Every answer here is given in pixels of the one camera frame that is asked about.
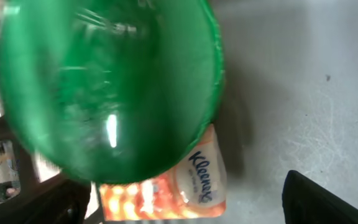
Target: green object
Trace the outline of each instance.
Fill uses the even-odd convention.
[[[10,0],[1,95],[24,147],[69,176],[125,184],[196,145],[223,88],[206,0]]]

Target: plastic wrapper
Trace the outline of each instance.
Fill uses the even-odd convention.
[[[100,186],[107,221],[218,217],[226,209],[226,171],[214,127],[179,164],[141,183]]]

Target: green plastic bowl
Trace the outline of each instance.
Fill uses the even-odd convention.
[[[211,122],[221,38],[205,0],[10,0],[0,39],[7,120],[69,176],[165,172]]]

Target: gray surface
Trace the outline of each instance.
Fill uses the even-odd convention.
[[[217,132],[229,172],[227,212],[214,221],[284,223],[290,169],[358,208],[358,0],[212,4],[226,51]]]

